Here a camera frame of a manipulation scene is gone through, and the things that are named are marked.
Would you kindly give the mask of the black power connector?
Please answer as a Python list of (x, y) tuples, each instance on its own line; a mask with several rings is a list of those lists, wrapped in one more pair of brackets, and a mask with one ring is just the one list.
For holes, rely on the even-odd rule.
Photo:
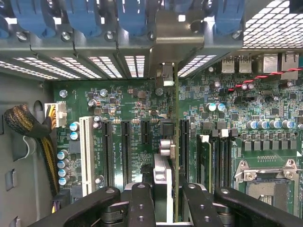
[(53, 198), (52, 201), (52, 213), (68, 206), (71, 203), (71, 192), (70, 189), (62, 189)]

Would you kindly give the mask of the blue card retention latch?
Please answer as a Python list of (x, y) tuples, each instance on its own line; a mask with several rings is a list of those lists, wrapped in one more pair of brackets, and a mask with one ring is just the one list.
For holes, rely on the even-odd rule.
[(47, 0), (10, 0), (20, 27), (38, 38), (56, 35), (55, 22)]
[(213, 0), (215, 32), (229, 35), (237, 32), (244, 13), (245, 0)]
[(9, 37), (9, 25), (4, 17), (0, 15), (0, 39)]
[(146, 32), (146, 0), (116, 0), (119, 25), (130, 36), (142, 36)]
[(88, 38), (102, 33), (97, 0), (65, 0), (65, 7), (73, 29)]

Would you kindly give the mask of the open black PC case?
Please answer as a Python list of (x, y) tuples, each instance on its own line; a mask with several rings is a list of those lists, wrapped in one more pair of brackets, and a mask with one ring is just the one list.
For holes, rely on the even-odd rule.
[[(278, 54), (277, 71), (283, 53), (297, 53), (303, 62), (303, 0), (245, 0), (240, 28), (229, 35), (215, 32), (213, 0), (146, 0), (147, 29), (142, 36), (130, 36), (119, 25), (116, 0), (97, 0), (102, 33), (90, 38), (71, 27), (65, 0), (47, 1), (56, 35), (40, 39), (20, 27), (10, 0), (0, 0), (0, 15), (9, 25), (9, 37), (0, 39), (0, 227), (28, 227), (51, 215), (53, 198), (64, 189), (58, 183), (59, 128), (52, 130), (45, 118), (45, 104), (57, 103), (56, 83), (155, 83), (149, 65), (158, 11), (174, 11), (179, 21), (193, 11), (200, 20), (192, 31), (204, 36), (203, 46), (178, 63), (178, 79), (182, 70), (189, 79), (221, 64), (226, 56), (250, 56), (254, 75), (264, 73), (264, 54)], [(154, 184), (139, 183), (150, 186), (155, 211)], [(134, 184), (119, 189), (120, 202), (104, 209), (91, 227), (127, 227)], [(199, 183), (184, 181), (181, 186), (185, 184), (208, 191)], [(159, 223), (155, 211), (155, 227), (194, 227), (182, 187), (178, 221)]]

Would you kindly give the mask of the green motherboard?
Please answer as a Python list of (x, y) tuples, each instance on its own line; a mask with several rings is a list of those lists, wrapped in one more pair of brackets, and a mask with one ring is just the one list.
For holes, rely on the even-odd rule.
[[(303, 219), (303, 62), (299, 57), (298, 80), (281, 80), (284, 71), (223, 74), (217, 63), (192, 78), (178, 81), (179, 119), (189, 120), (189, 181), (179, 164), (182, 183), (199, 183), (214, 192), (213, 138), (220, 140), (222, 186), (223, 138), (232, 140), (231, 185), (240, 160), (251, 167), (281, 166), (293, 158), (299, 170), (300, 217)], [(91, 116), (95, 156), (95, 190), (104, 184), (102, 121), (112, 123), (114, 187), (130, 183), (154, 184), (155, 157), (160, 152), (160, 121), (167, 118), (170, 95), (151, 80), (73, 81), (54, 86), (55, 100), (66, 103), (67, 125), (57, 130), (58, 152), (68, 151), (71, 200), (82, 198), (80, 140), (70, 139), (72, 122)], [(206, 110), (207, 103), (223, 103), (224, 112)], [(131, 122), (132, 181), (124, 187), (121, 121)], [(150, 143), (142, 144), (141, 120), (150, 121)]]

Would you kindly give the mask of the black RAM slot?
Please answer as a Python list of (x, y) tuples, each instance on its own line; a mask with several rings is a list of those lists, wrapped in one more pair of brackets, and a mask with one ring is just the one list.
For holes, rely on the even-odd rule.
[(232, 140), (231, 137), (223, 138), (222, 149), (222, 186), (231, 185), (231, 166), (232, 166)]
[(220, 186), (220, 140), (218, 137), (213, 138), (213, 179), (214, 189)]

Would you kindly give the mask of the silver rear port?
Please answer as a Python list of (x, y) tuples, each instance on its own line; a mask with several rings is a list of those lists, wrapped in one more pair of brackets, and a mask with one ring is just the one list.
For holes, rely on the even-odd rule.
[(263, 55), (263, 72), (272, 73), (278, 69), (278, 54)]
[(281, 80), (298, 80), (298, 71), (294, 70), (299, 66), (299, 54), (294, 52), (287, 52), (282, 54), (281, 59), (281, 71), (284, 73), (281, 75)]
[(252, 72), (252, 58), (250, 56), (239, 57), (239, 73)]
[(235, 58), (234, 56), (226, 56), (222, 59), (222, 73), (233, 74), (235, 73)]

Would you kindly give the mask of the white expansion slot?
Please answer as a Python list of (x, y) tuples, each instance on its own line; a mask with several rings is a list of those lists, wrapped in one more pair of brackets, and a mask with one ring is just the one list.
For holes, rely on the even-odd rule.
[(79, 118), (82, 196), (95, 191), (95, 156), (93, 140), (93, 119), (91, 116)]

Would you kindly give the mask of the short black expansion slot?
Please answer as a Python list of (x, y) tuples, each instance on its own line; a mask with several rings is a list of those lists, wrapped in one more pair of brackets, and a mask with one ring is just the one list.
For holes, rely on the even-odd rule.
[(149, 144), (150, 143), (150, 121), (148, 120), (141, 120), (141, 141), (142, 144)]

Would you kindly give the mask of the white power connector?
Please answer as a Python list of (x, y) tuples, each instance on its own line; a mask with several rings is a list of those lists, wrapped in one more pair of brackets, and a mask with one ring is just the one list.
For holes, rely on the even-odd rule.
[(45, 118), (50, 120), (51, 129), (67, 125), (66, 103), (46, 103)]

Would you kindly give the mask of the CPU socket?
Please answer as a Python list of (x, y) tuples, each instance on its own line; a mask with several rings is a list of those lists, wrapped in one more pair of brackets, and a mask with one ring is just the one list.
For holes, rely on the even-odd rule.
[(242, 159), (235, 171), (233, 188), (300, 217), (299, 178), (293, 158), (273, 167), (251, 167)]

